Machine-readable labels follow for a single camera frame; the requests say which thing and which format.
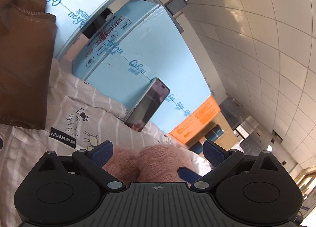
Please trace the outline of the orange printed box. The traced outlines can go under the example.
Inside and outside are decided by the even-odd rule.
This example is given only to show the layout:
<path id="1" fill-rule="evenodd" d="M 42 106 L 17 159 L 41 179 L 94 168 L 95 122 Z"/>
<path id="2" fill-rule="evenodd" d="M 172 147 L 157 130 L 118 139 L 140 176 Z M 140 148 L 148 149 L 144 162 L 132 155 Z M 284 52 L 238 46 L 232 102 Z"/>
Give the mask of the orange printed box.
<path id="1" fill-rule="evenodd" d="M 202 131 L 220 112 L 213 96 L 209 96 L 193 113 L 176 126 L 169 135 L 181 143 L 187 143 Z"/>

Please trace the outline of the large light blue box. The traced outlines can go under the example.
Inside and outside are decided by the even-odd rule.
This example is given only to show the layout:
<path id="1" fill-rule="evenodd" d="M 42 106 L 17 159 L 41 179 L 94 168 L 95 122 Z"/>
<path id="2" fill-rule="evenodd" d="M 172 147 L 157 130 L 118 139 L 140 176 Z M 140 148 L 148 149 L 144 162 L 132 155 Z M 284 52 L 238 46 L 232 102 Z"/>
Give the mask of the large light blue box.
<path id="1" fill-rule="evenodd" d="M 151 121 L 170 132 L 211 91 L 163 6 L 129 0 L 86 43 L 72 63 L 74 76 L 128 109 L 159 78 L 168 97 Z"/>

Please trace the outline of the black power adapter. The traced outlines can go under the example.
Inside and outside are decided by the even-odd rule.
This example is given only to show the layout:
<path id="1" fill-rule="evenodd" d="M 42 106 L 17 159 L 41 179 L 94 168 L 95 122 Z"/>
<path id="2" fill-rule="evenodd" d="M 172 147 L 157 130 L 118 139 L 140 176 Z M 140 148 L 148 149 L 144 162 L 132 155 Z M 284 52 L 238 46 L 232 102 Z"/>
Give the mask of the black power adapter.
<path id="1" fill-rule="evenodd" d="M 187 6 L 187 0 L 169 0 L 165 8 L 174 16 Z"/>

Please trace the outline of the striped cartoon bed sheet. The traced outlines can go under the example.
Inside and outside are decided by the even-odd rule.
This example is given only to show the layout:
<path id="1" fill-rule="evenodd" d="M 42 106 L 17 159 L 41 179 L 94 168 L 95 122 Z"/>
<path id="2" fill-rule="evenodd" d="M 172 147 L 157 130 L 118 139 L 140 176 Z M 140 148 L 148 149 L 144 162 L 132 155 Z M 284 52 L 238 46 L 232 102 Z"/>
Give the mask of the striped cartoon bed sheet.
<path id="1" fill-rule="evenodd" d="M 154 145 L 173 145 L 192 159 L 193 152 L 147 123 L 141 132 L 123 123 L 126 107 L 102 95 L 89 83 L 64 72 L 53 60 L 46 127 L 43 130 L 1 125 L 1 226 L 18 226 L 14 194 L 32 167 L 47 151 L 67 156 L 91 150 L 104 141 L 140 151 Z"/>

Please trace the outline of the dark blue thermos bottle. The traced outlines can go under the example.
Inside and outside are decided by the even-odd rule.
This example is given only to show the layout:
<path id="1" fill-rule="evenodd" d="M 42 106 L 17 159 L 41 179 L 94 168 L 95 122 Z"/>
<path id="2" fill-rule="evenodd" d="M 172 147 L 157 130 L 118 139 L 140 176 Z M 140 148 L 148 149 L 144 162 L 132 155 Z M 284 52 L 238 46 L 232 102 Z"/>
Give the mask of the dark blue thermos bottle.
<path id="1" fill-rule="evenodd" d="M 220 125 L 215 125 L 208 133 L 205 134 L 203 141 L 197 141 L 193 146 L 189 148 L 190 151 L 200 154 L 203 152 L 203 144 L 205 141 L 215 142 L 220 136 L 224 134 L 224 130 L 220 127 Z"/>

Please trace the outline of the white striped folded cloth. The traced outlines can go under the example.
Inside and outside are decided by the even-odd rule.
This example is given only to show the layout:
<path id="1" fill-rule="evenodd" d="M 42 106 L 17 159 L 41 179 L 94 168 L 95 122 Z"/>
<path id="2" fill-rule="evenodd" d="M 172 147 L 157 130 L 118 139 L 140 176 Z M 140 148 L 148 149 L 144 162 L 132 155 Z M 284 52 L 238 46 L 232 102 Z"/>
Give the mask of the white striped folded cloth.
<path id="1" fill-rule="evenodd" d="M 192 164 L 194 171 L 200 176 L 204 176 L 212 171 L 211 164 L 206 159 L 195 153 L 192 156 Z"/>

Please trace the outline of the pink knitted sweater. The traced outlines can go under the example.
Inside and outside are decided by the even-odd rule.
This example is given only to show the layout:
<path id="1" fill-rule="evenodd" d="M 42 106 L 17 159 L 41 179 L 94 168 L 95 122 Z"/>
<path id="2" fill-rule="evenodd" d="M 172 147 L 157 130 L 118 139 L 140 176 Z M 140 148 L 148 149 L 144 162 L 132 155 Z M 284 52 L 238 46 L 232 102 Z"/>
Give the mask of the pink knitted sweater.
<path id="1" fill-rule="evenodd" d="M 129 186 L 133 182 L 180 182 L 180 167 L 194 170 L 192 160 L 173 145 L 154 145 L 141 151 L 117 146 L 103 170 Z"/>

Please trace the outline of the brown folded garment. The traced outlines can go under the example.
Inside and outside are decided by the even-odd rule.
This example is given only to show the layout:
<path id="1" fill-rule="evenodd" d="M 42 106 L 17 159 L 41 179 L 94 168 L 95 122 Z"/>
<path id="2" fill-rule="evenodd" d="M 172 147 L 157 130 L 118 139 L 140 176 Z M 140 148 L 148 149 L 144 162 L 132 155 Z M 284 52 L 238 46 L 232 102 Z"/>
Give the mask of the brown folded garment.
<path id="1" fill-rule="evenodd" d="M 57 33 L 47 0 L 1 0 L 1 123 L 46 127 Z"/>

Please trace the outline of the brown cardboard box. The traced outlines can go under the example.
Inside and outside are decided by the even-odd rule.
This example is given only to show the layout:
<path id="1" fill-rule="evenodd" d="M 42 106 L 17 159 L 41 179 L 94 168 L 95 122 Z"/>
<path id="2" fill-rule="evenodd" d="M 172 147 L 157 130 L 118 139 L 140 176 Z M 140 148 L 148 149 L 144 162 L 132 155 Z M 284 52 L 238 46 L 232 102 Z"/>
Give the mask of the brown cardboard box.
<path id="1" fill-rule="evenodd" d="M 229 123 L 219 112 L 203 129 L 201 129 L 193 138 L 191 138 L 185 145 L 189 148 L 193 147 L 194 153 L 204 157 L 202 146 L 207 139 L 207 134 L 211 133 L 212 129 L 218 130 L 221 128 L 222 134 L 219 135 L 215 143 L 225 150 L 230 150 L 237 143 L 237 138 L 230 127 Z"/>

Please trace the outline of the smartphone leaning on box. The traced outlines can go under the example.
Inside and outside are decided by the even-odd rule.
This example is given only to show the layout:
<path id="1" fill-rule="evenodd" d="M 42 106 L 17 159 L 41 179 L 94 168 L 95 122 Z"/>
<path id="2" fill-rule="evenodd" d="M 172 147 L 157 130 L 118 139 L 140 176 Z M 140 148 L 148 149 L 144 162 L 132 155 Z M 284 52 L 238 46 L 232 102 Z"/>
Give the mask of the smartphone leaning on box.
<path id="1" fill-rule="evenodd" d="M 128 112 L 124 124 L 141 132 L 169 93 L 170 89 L 159 78 L 153 78 L 141 98 Z"/>

